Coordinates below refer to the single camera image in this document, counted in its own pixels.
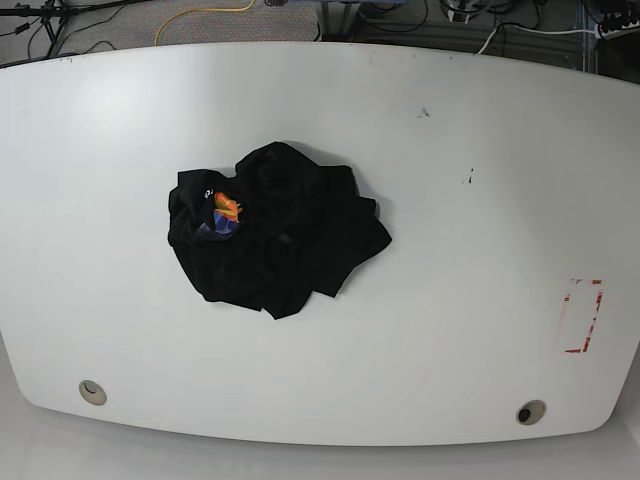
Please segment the white power strip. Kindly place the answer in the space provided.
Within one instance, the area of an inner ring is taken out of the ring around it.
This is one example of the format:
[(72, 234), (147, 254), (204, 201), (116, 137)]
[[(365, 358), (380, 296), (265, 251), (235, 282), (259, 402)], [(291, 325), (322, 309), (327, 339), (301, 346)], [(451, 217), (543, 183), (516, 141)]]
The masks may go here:
[(595, 34), (599, 39), (609, 40), (638, 33), (639, 29), (639, 11), (630, 10), (622, 13), (607, 14), (596, 27)]

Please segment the aluminium frame post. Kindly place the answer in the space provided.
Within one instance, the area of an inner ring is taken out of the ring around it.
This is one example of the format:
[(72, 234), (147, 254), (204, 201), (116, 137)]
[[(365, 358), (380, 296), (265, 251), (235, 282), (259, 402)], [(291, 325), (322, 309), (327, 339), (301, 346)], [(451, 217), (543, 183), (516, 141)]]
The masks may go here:
[(342, 41), (354, 32), (360, 1), (314, 1), (322, 41)]

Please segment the crumpled black T-shirt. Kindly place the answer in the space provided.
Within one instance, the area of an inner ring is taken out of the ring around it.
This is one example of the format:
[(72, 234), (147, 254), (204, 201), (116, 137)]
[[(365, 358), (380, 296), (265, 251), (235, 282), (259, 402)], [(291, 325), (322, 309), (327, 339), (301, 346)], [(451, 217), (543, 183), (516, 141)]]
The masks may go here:
[(248, 154), (232, 177), (180, 172), (168, 210), (168, 243), (195, 290), (275, 319), (312, 293), (336, 297), (392, 241), (350, 167), (320, 166), (282, 142)]

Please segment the black tripod stand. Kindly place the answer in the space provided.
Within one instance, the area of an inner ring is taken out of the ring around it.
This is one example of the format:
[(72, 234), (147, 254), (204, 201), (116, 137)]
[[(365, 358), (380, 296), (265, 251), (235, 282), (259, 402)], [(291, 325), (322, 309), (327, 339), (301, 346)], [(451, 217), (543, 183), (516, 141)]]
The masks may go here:
[(103, 10), (116, 9), (146, 3), (146, 0), (107, 1), (95, 4), (70, 4), (68, 1), (43, 1), (38, 8), (32, 8), (27, 3), (16, 3), (12, 8), (2, 8), (2, 18), (20, 18), (23, 22), (11, 31), (1, 33), (1, 38), (18, 36), (28, 31), (32, 25), (38, 23), (46, 32), (49, 46), (44, 55), (51, 59), (62, 48), (64, 40), (62, 34), (67, 24), (74, 18)]

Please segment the red tape rectangle marking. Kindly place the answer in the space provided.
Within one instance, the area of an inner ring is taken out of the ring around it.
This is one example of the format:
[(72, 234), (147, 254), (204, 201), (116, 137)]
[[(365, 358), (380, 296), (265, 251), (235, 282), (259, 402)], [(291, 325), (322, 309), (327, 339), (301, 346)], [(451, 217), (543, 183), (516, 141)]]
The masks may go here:
[(588, 350), (605, 283), (603, 280), (572, 279), (563, 298), (556, 342), (562, 354)]

